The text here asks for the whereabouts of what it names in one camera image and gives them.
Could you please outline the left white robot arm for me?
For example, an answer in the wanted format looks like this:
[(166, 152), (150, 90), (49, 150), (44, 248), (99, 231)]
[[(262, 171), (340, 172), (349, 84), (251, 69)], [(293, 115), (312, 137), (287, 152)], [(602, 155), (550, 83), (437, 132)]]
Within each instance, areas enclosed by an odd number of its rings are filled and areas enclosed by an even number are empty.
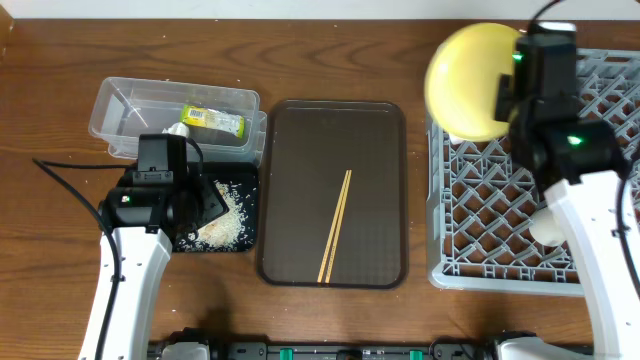
[(143, 359), (161, 278), (175, 243), (228, 207), (188, 137), (147, 134), (138, 158), (100, 202), (100, 272), (82, 359)]

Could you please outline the small white green cup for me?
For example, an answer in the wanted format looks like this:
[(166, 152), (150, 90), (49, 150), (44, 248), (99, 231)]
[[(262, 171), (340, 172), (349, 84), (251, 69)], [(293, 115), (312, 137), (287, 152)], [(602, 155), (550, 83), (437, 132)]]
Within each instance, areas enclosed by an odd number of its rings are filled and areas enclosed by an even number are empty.
[(547, 207), (531, 216), (529, 232), (536, 242), (546, 247), (558, 247), (566, 241), (560, 226)]

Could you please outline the yellow green snack wrapper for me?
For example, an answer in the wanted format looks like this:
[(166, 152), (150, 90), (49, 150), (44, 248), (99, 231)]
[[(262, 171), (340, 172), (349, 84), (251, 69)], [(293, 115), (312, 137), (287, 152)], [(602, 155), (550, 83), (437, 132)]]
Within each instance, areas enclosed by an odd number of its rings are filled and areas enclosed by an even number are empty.
[(187, 126), (229, 133), (237, 138), (244, 136), (245, 118), (210, 108), (185, 105), (180, 121)]

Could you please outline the white tissue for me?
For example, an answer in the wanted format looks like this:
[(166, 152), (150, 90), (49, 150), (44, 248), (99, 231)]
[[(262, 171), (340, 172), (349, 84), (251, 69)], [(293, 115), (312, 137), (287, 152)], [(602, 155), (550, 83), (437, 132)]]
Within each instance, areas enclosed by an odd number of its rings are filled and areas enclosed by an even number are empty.
[(163, 134), (170, 134), (170, 135), (179, 135), (185, 138), (189, 138), (190, 137), (190, 129), (187, 125), (185, 125), (184, 123), (178, 122), (173, 124), (172, 126), (170, 126), (169, 128), (165, 128), (162, 131)]

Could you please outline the yellow plate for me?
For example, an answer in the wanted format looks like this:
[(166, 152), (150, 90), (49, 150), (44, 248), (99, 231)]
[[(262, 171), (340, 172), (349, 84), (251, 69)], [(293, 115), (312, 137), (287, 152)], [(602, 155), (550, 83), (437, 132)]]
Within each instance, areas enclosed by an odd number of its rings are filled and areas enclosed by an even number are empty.
[(512, 53), (521, 33), (498, 23), (477, 23), (450, 35), (432, 56), (424, 81), (431, 119), (465, 141), (504, 136), (495, 119), (500, 77), (513, 73)]

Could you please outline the pink white bowl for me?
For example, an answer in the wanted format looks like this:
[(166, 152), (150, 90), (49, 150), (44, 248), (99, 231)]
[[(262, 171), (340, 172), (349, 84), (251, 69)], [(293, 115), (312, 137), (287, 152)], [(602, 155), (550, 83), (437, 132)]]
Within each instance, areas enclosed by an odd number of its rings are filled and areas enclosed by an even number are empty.
[(449, 140), (452, 145), (459, 145), (465, 142), (465, 139), (459, 136), (454, 135), (453, 133), (449, 133)]

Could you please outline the pile of rice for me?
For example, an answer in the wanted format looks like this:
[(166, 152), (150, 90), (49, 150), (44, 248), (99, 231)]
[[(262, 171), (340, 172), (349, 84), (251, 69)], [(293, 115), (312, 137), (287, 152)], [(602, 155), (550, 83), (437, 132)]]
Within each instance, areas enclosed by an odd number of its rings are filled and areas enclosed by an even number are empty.
[(242, 201), (244, 197), (238, 192), (239, 186), (215, 181), (216, 188), (221, 193), (229, 210), (218, 219), (204, 225), (198, 230), (198, 237), (182, 239), (177, 249), (182, 252), (214, 252), (232, 251), (241, 240), (248, 237), (247, 211)]

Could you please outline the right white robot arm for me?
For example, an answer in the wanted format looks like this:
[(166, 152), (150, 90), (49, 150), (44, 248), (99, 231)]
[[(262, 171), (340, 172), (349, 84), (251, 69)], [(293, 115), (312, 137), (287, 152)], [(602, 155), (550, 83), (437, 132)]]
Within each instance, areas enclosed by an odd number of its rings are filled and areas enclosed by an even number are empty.
[(611, 126), (578, 115), (576, 29), (531, 22), (500, 80), (496, 117), (543, 192), (583, 287), (597, 359), (639, 356), (639, 230)]

